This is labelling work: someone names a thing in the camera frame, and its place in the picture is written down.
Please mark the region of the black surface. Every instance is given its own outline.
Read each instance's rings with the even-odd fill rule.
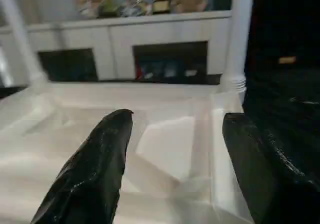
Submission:
[[[18,92],[18,91],[21,91],[24,88],[25,87],[9,87],[9,88],[0,87],[0,100]]]
[[[320,70],[247,76],[223,133],[256,224],[320,223]]]
[[[61,169],[32,224],[112,224],[132,122],[130,110],[103,118]]]

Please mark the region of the white column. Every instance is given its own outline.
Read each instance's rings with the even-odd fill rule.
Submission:
[[[224,89],[235,89],[243,101],[246,93],[244,73],[253,0],[232,0],[232,22],[226,68],[221,77]]]
[[[26,68],[28,70],[28,76],[30,82],[43,83],[46,80],[46,76],[42,71],[40,62],[37,55],[33,52],[31,44],[29,42],[26,25],[23,21],[22,14],[17,6],[15,0],[0,0],[3,7],[3,12],[7,21],[13,30],[16,43],[19,47],[23,61],[25,62]]]

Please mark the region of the white surface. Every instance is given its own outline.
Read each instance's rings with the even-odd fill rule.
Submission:
[[[130,108],[134,126],[115,223],[252,223],[221,132],[224,113],[241,112],[241,104],[218,89],[52,84],[42,94],[28,88],[4,99],[0,220],[29,223],[100,119]]]

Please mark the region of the white shelf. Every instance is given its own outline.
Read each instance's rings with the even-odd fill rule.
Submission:
[[[191,20],[212,20],[225,19],[231,17],[231,11],[210,11],[188,14],[169,14],[169,15],[154,15],[130,18],[112,18],[103,20],[85,20],[74,22],[48,23],[28,26],[29,32],[46,31],[50,29],[77,29],[88,27],[103,27],[103,26],[121,26],[121,25],[135,25],[148,23],[162,23],[175,21],[191,21]],[[11,32],[9,26],[0,28],[0,34],[7,34]]]

